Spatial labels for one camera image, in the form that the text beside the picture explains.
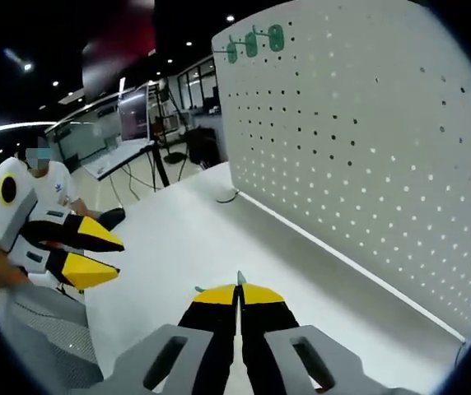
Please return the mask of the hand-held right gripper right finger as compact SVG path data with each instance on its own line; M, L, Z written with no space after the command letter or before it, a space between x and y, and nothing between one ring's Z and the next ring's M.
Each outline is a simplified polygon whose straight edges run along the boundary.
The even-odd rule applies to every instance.
M361 359L312 325L301 326L275 291L241 287L242 356L255 394L382 394Z

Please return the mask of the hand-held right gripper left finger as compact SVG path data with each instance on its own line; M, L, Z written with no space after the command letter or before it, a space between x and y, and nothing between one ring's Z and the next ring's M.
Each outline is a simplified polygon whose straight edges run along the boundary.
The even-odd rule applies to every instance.
M110 393L223 394L234 360L237 291L219 286L198 294L176 325L165 324L114 363Z

